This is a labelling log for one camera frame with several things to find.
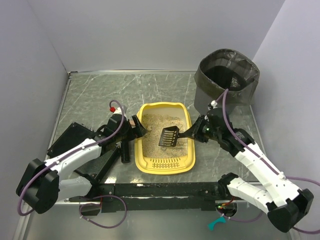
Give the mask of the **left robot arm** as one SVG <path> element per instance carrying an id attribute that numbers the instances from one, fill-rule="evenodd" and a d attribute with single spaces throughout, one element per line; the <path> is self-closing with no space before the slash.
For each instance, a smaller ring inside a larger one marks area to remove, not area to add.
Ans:
<path id="1" fill-rule="evenodd" d="M 136 115 L 130 122 L 120 113 L 114 113 L 107 124 L 93 132 L 86 130 L 86 136 L 79 140 L 68 138 L 63 143 L 63 152 L 45 161 L 33 159 L 27 165 L 17 186 L 19 196 L 18 214 L 26 216 L 21 204 L 27 203 L 38 214 L 47 212 L 56 202 L 86 196 L 95 185 L 88 175 L 69 179 L 69 175 L 82 165 L 115 149 L 117 143 L 128 143 L 147 133 Z"/>

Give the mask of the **black slotted litter scoop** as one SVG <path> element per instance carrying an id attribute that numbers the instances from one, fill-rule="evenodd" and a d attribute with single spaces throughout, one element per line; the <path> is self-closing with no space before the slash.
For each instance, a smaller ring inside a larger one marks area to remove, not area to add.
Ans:
<path id="1" fill-rule="evenodd" d="M 175 147 L 177 145 L 178 139 L 181 138 L 193 138 L 193 133 L 191 129 L 185 132 L 180 132 L 178 126 L 170 126 L 162 129 L 160 140 L 158 145 L 160 147 Z"/>

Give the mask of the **yellow litter box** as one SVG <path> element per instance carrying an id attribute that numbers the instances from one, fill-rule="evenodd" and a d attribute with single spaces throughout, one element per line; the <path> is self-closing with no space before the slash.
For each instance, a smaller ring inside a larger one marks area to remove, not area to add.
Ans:
<path id="1" fill-rule="evenodd" d="M 192 126 L 189 112 L 180 102 L 155 102 L 145 103 L 137 113 L 142 123 L 142 117 L 146 114 L 168 115 L 182 119 L 184 128 L 188 130 Z M 150 158 L 143 155 L 142 138 L 134 141 L 134 157 L 137 168 L 147 174 L 174 175 L 189 171 L 196 162 L 195 141 L 187 139 L 187 155 L 172 158 Z"/>

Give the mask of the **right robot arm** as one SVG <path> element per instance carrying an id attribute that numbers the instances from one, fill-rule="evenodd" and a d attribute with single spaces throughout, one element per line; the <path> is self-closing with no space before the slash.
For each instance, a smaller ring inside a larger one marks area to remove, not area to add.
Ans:
<path id="1" fill-rule="evenodd" d="M 226 192 L 241 198 L 266 213 L 272 225 L 287 233 L 310 211 L 313 193 L 301 189 L 280 172 L 263 154 L 259 145 L 242 128 L 233 128 L 229 117 L 221 108 L 211 109 L 207 115 L 199 115 L 192 125 L 191 136 L 199 142 L 209 140 L 242 163 L 259 181 L 258 188 L 234 173 L 219 180 Z"/>

